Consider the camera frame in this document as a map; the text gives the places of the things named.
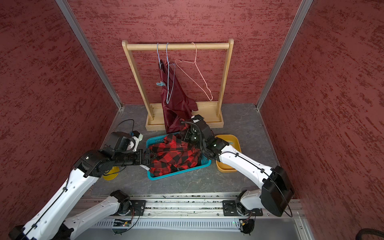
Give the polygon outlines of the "red black plaid shirt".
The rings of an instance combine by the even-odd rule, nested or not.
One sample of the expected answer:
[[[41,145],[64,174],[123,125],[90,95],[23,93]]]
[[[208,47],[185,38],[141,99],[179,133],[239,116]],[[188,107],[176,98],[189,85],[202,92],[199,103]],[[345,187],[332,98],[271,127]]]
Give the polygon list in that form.
[[[168,134],[161,142],[149,145],[150,161],[147,169],[154,177],[163,177],[201,165],[203,154],[179,134]]]

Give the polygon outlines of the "pink wire hanger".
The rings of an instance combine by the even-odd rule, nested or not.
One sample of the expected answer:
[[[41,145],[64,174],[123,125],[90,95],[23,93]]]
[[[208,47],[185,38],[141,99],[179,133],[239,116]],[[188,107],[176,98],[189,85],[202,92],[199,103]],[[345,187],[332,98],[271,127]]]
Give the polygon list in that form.
[[[197,45],[195,43],[191,44],[194,46],[195,49],[194,58],[192,60],[175,59],[175,65],[189,80],[191,80],[204,93],[208,101],[212,101],[214,99],[212,90],[209,87],[209,84],[206,78],[203,76],[197,63]],[[192,72],[189,73],[184,69],[184,67],[186,67],[187,65],[190,67],[191,70],[194,69],[195,72],[193,74]]]

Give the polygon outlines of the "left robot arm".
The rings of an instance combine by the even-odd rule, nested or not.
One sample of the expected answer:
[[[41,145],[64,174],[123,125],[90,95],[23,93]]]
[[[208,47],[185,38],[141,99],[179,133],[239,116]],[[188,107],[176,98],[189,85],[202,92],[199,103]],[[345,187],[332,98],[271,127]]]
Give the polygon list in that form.
[[[76,217],[68,215],[84,193],[114,167],[144,167],[150,163],[149,151],[138,148],[142,139],[138,131],[111,133],[100,150],[88,151],[80,157],[61,189],[30,221],[14,227],[9,233],[10,239],[74,240],[108,216],[134,216],[137,210],[130,197],[120,190]]]

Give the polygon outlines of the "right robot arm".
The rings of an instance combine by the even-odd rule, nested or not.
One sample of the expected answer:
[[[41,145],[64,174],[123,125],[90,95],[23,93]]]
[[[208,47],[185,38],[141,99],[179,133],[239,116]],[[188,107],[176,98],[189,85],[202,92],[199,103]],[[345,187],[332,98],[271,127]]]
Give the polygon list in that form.
[[[257,190],[245,190],[235,200],[237,212],[248,215],[254,209],[265,209],[281,217],[294,195],[294,188],[286,171],[280,167],[263,165],[236,150],[227,141],[215,137],[213,131],[200,115],[181,121],[196,135],[197,145],[209,159],[224,163],[251,180]]]

